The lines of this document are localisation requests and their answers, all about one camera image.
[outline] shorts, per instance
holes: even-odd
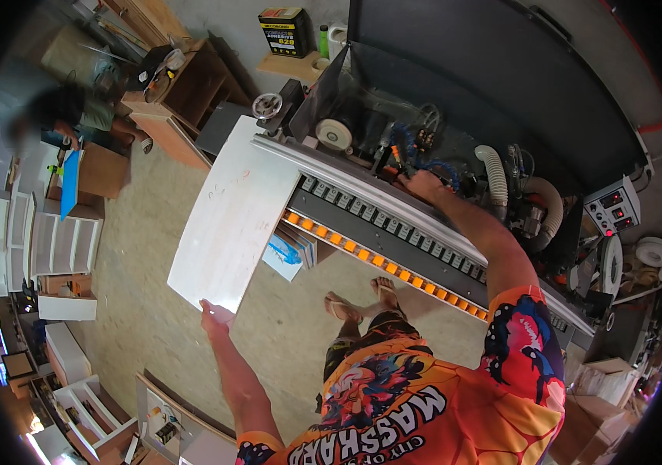
[[[83,102],[83,113],[80,116],[82,126],[100,129],[102,131],[112,130],[114,122],[114,107],[103,103],[97,98],[85,96]]]
[[[419,332],[406,321],[406,315],[400,310],[384,310],[373,318],[370,327],[361,339],[338,338],[331,341],[326,351],[324,382],[336,368],[356,350],[369,347],[390,339],[421,339]],[[411,350],[434,355],[425,345],[411,346]]]

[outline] white flexible duct hose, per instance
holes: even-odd
[[[545,202],[545,207],[548,209],[548,215],[543,220],[542,230],[548,233],[552,239],[556,236],[559,230],[561,221],[563,221],[563,200],[559,191],[543,178],[536,178],[533,176],[525,186],[526,193],[536,193],[541,196]]]
[[[489,177],[489,190],[491,203],[507,206],[509,191],[507,190],[507,177],[504,175],[504,166],[499,154],[488,145],[479,145],[474,150],[476,158],[486,165],[486,175]]]

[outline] blue board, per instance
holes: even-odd
[[[66,218],[78,203],[78,165],[80,150],[75,150],[62,164],[62,198],[59,202],[59,220]]]

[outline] wooden cabinet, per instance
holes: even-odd
[[[251,101],[208,41],[196,42],[187,62],[168,81],[142,92],[126,92],[130,117],[174,160],[209,170],[211,162],[194,145],[200,129],[222,101],[248,107]]]

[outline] wall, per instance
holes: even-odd
[[[258,90],[263,92],[279,92],[287,77],[261,73],[254,68],[269,52],[269,45],[261,31],[258,16],[267,7],[293,6],[303,7],[310,16],[312,30],[317,41],[318,27],[321,24],[333,22],[347,23],[349,17],[349,0],[295,0],[289,4],[272,2],[271,0],[164,0],[178,16],[181,23],[192,33],[193,37],[207,37],[214,42],[223,39],[233,50],[235,57],[247,71],[248,85],[245,90],[251,94]]]

